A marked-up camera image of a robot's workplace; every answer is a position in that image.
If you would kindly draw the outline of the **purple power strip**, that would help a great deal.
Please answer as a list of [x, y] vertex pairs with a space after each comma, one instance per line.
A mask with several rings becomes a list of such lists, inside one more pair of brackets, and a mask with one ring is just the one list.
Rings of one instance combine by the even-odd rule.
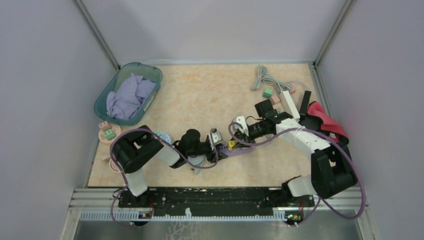
[[245, 148], [238, 148], [236, 150], [230, 150], [227, 145], [221, 145], [218, 147], [219, 154], [221, 155], [222, 159], [236, 157], [243, 154], [251, 153], [254, 148], [253, 147], [245, 147]]

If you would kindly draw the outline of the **yellow plug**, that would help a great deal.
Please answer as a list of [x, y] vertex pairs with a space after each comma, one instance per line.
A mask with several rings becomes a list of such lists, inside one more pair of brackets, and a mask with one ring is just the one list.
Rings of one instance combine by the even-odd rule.
[[236, 149], [236, 145], [237, 145], [237, 141], [236, 140], [230, 140], [227, 144], [227, 149], [229, 151], [234, 151]]

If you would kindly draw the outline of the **white power strip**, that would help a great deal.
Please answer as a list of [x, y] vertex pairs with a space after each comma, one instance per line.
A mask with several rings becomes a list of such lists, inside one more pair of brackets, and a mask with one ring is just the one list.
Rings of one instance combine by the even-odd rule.
[[288, 90], [283, 90], [279, 94], [279, 99], [284, 107], [285, 112], [290, 114], [296, 121], [300, 120], [300, 114]]

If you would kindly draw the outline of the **black power strip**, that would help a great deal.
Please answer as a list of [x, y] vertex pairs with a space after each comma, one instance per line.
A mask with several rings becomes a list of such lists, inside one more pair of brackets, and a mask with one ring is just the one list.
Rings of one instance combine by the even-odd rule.
[[300, 108], [298, 110], [301, 118], [304, 118], [307, 114], [311, 94], [312, 94], [312, 92], [309, 91], [309, 90], [304, 91], [302, 101], [301, 101], [301, 104], [300, 104]]

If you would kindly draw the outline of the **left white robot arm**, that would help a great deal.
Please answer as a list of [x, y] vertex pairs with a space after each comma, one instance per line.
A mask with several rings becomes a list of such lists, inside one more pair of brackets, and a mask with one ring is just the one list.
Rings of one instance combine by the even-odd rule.
[[148, 126], [129, 130], [118, 136], [109, 148], [110, 158], [121, 172], [124, 189], [130, 200], [138, 207], [149, 203], [150, 193], [143, 173], [143, 166], [151, 159], [158, 159], [176, 169], [184, 164], [194, 169], [206, 169], [208, 161], [214, 167], [222, 146], [221, 132], [213, 128], [204, 141], [196, 129], [189, 129], [174, 143], [169, 143], [154, 133]]

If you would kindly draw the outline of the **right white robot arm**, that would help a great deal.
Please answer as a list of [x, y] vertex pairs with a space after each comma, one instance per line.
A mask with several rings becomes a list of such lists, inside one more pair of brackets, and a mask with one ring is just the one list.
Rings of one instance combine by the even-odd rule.
[[302, 196], [318, 195], [328, 199], [358, 183], [348, 161], [347, 145], [301, 125], [290, 113], [278, 112], [270, 100], [255, 105], [259, 120], [248, 124], [244, 116], [232, 120], [232, 138], [246, 146], [257, 146], [256, 139], [277, 136], [295, 147], [310, 161], [310, 174], [294, 177], [282, 184], [281, 199], [295, 206]]

